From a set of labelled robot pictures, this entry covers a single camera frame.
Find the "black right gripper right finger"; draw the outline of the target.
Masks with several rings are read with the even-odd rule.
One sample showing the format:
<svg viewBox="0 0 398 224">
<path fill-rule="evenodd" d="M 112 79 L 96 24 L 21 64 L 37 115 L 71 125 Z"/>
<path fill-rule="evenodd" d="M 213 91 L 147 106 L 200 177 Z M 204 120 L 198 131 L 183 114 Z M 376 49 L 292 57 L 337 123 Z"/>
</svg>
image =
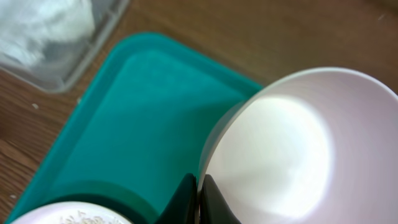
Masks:
<svg viewBox="0 0 398 224">
<path fill-rule="evenodd" d="M 241 224 L 211 175 L 204 178 L 200 193 L 201 224 Z"/>
</svg>

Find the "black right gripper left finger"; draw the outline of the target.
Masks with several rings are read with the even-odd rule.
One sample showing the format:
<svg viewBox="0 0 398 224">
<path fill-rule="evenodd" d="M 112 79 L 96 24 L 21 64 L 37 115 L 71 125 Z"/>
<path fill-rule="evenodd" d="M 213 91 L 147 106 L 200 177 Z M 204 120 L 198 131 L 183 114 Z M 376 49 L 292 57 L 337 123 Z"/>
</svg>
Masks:
<svg viewBox="0 0 398 224">
<path fill-rule="evenodd" d="M 186 174 L 155 224 L 194 224 L 197 180 Z"/>
</svg>

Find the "pink bowl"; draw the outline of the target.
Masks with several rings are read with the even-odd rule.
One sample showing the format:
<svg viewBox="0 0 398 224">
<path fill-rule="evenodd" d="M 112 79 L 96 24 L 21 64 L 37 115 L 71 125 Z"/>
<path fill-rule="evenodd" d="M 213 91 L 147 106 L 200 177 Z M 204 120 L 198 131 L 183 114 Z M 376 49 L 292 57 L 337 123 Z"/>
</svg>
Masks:
<svg viewBox="0 0 398 224">
<path fill-rule="evenodd" d="M 397 95 L 348 68 L 293 73 L 217 122 L 199 170 L 242 223 L 396 223 Z"/>
</svg>

